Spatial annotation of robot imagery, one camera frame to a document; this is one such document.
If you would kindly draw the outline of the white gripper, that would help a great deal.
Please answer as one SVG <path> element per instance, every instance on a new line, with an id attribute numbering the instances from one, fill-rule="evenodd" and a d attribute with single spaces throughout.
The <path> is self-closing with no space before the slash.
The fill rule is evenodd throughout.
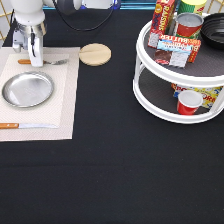
<path id="1" fill-rule="evenodd" d="M 43 66 L 43 37 L 46 34 L 44 23 L 38 25 L 17 24 L 13 33 L 12 47 L 19 53 L 27 50 L 33 67 Z"/>

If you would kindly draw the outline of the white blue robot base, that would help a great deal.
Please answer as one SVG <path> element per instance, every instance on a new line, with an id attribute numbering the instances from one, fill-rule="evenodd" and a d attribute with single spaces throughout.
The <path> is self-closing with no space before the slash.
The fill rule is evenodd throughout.
<path id="1" fill-rule="evenodd" d="M 113 0 L 113 8 L 120 9 L 121 7 L 121 0 Z"/>

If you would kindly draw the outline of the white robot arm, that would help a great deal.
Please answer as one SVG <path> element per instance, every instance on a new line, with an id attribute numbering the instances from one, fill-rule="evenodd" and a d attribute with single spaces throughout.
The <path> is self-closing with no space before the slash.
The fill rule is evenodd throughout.
<path id="1" fill-rule="evenodd" d="M 16 52 L 28 51 L 33 67 L 42 67 L 43 37 L 47 32 L 44 6 L 55 8 L 59 15 L 69 15 L 82 6 L 90 9 L 113 9 L 117 0 L 10 0 L 14 9 L 16 29 L 12 47 Z"/>

